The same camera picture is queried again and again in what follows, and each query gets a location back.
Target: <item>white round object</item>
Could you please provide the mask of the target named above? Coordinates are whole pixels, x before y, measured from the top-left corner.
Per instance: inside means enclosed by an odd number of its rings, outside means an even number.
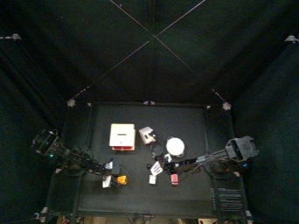
[[[182,140],[177,137],[169,138],[165,144],[165,149],[172,156],[180,158],[182,156],[184,151],[184,143]]]

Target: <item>orange object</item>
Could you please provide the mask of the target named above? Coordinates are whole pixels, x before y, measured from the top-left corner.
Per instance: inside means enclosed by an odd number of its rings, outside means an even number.
[[[116,178],[116,182],[117,182],[121,186],[124,186],[124,185],[126,184],[126,176],[118,176],[118,177]]]

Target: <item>black fabric wall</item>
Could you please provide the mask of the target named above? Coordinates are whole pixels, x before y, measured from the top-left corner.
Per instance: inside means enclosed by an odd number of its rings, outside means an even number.
[[[260,223],[299,221],[299,45],[289,44],[235,103],[239,136],[260,155],[247,175],[247,199]]]
[[[42,129],[61,127],[66,108],[45,77],[17,42],[1,40],[0,223],[25,220],[45,203],[50,167],[30,145]]]
[[[9,0],[0,17],[65,100],[90,85],[76,100],[214,104],[210,88],[232,102],[284,49],[297,8],[295,0]]]

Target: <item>ceiling wire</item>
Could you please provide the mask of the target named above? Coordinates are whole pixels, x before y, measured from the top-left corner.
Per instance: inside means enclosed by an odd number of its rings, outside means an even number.
[[[122,9],[122,7],[120,5],[116,4],[116,2],[113,0],[109,0],[109,2],[133,19],[133,21],[144,28],[145,31],[146,28],[140,24],[140,22],[129,15],[129,13]]]
[[[161,35],[205,2],[200,1],[154,36]]]
[[[177,54],[172,51],[172,49],[165,45],[165,43],[156,37],[153,36],[154,39],[160,42],[160,44],[164,46],[164,48],[170,52],[170,54],[173,55],[173,57],[184,64],[184,66],[190,70],[192,74],[200,78],[200,81],[204,83],[204,85],[210,89],[212,93],[222,100],[222,102],[226,102],[226,100],[221,97],[221,95],[218,94],[218,92],[210,87],[210,85],[208,84],[208,82],[201,78],[200,75],[197,75],[197,73],[192,70],[192,68],[185,64],[185,62],[182,61],[182,59],[177,56]]]
[[[154,33],[154,0],[148,1],[149,13],[149,32]],[[153,70],[154,70],[154,37],[150,37],[148,63],[146,63],[146,99],[153,98]]]
[[[108,0],[129,17],[130,19],[142,27],[142,29],[149,32],[149,30],[141,25],[141,23],[129,15],[129,13],[122,9],[121,5],[117,5],[113,0]],[[165,49],[172,53],[174,58],[185,65],[185,67],[190,70],[190,72],[196,75],[196,77],[200,78],[204,85],[210,89],[212,93],[222,100],[222,102],[226,102],[226,100],[221,97],[218,92],[210,87],[208,82],[198,76],[198,74],[192,70],[192,68],[186,65],[186,63],[182,61],[182,59],[176,55],[176,53],[172,51],[172,49],[165,45],[165,43],[157,38],[158,35],[161,35],[185,16],[194,10],[197,7],[205,2],[206,0],[201,0],[156,35],[153,35],[153,39],[156,39],[160,44],[165,47]],[[77,98],[92,86],[97,84],[97,82],[112,72],[112,70],[149,43],[150,41],[146,41],[105,73],[101,74],[98,78],[92,82],[90,85],[85,86],[77,94],[70,98],[73,100]]]
[[[112,66],[97,78],[96,80],[90,83],[90,85],[85,86],[70,98],[73,100],[77,98],[90,87],[93,87],[97,82],[116,69],[116,67],[126,61],[138,51],[144,46],[149,43],[149,41],[144,42],[142,45],[140,45],[117,63],[114,66]]]

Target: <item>small box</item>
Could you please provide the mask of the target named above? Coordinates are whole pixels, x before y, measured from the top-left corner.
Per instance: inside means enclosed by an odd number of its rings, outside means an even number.
[[[149,127],[144,127],[138,130],[140,137],[144,141],[144,144],[149,144],[154,142],[154,133]]]
[[[154,185],[154,182],[156,182],[156,176],[153,176],[153,175],[149,175],[149,185]]]
[[[113,151],[133,151],[136,144],[136,130],[132,123],[112,123],[109,143]]]

